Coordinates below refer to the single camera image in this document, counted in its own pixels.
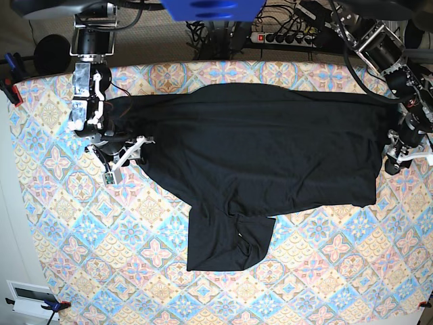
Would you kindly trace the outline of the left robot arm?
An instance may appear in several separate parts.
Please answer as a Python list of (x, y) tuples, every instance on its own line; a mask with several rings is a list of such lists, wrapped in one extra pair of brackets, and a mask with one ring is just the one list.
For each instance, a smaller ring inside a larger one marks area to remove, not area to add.
[[(389, 130), (385, 171), (396, 175), (414, 158), (432, 161), (432, 152), (412, 152), (432, 133), (432, 84), (427, 72), (406, 55), (403, 41), (387, 21), (410, 20), (426, 9), (426, 1), (330, 1), (332, 29), (342, 38), (344, 62), (353, 79), (373, 99), (400, 104), (406, 110), (397, 130)], [(378, 95), (358, 77), (348, 53), (382, 76), (393, 96)]]

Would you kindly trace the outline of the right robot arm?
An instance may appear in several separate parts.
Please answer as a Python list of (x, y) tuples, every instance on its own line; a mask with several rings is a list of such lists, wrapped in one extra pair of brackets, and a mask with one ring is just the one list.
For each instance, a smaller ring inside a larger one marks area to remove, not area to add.
[(11, 1), (10, 6), (29, 20), (73, 16), (70, 55), (78, 60), (72, 75), (68, 128), (90, 140), (86, 149), (104, 166), (104, 184), (119, 184), (121, 168), (130, 160), (140, 160), (142, 145), (153, 139), (116, 126), (106, 99), (106, 90), (112, 85), (106, 58), (114, 53), (118, 32), (135, 26), (143, 12), (163, 9), (163, 5), (147, 1)]

